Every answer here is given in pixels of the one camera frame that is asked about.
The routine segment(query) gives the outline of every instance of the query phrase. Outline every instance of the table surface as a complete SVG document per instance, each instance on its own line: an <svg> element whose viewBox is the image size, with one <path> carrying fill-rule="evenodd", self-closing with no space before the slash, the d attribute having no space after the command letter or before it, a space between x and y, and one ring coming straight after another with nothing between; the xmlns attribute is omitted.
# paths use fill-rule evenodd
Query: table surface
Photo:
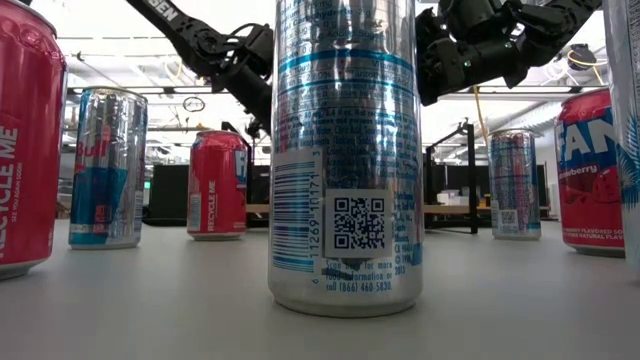
<svg viewBox="0 0 640 360"><path fill-rule="evenodd" d="M545 223L539 242L425 235L424 292L401 314L297 314L267 288L267 233L196 243L143 228L139 248L71 251L0 283L0 358L638 359L640 282L624 260L582 256Z"/></svg>

